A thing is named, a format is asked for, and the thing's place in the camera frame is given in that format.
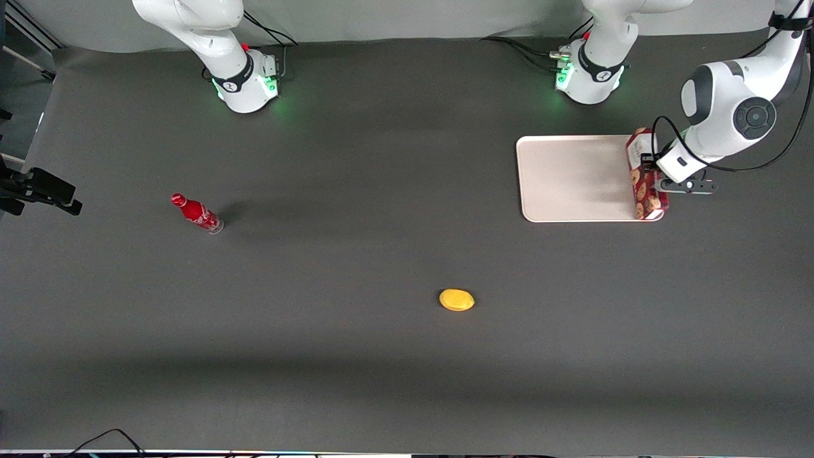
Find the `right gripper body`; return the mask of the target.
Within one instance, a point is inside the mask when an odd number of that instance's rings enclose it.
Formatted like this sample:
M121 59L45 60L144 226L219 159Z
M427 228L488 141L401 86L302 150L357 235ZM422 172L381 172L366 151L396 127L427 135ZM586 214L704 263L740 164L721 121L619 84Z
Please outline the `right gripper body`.
M11 166L1 157L1 211L11 216L20 216L28 201L29 191L26 182L29 172L18 167L16 162Z

